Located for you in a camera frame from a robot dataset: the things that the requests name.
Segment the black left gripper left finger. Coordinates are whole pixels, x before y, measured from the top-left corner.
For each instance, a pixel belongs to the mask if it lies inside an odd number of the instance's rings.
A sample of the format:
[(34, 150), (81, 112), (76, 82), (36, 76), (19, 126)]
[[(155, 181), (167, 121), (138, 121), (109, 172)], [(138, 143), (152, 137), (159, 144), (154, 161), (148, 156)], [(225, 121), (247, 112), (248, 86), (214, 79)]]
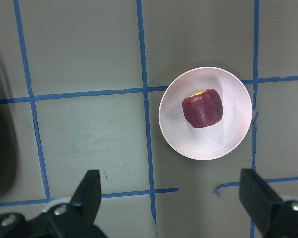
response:
[(70, 199), (84, 220), (93, 225), (101, 203), (99, 170), (88, 170)]

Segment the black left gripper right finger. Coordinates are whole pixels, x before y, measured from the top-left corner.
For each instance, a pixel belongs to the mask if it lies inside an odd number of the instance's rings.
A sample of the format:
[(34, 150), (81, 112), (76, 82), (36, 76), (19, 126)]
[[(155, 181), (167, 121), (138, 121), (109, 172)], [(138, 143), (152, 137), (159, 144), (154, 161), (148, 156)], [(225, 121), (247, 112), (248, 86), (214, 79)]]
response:
[(283, 204), (282, 198), (255, 170), (246, 168), (240, 172), (239, 199), (261, 234)]

